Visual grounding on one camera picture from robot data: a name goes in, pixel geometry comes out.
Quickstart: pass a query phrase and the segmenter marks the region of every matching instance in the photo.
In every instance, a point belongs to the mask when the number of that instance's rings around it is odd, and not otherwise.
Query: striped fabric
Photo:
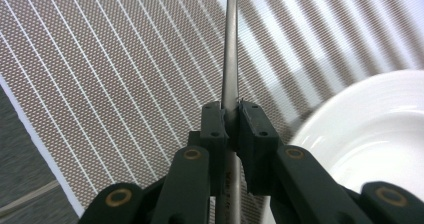
[[[225,3],[1,0],[1,85],[79,215],[112,183],[164,176],[201,105],[220,100]],[[239,0],[240,96],[288,142],[347,86],[422,69],[423,7]],[[244,195],[243,223],[261,209]]]

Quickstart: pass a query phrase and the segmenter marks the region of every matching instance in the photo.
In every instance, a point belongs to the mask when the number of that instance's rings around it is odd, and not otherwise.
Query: white ceramic plate
[[[309,150],[356,192],[366,182],[386,181],[424,200],[424,71],[380,74],[350,86],[314,113],[290,144]]]

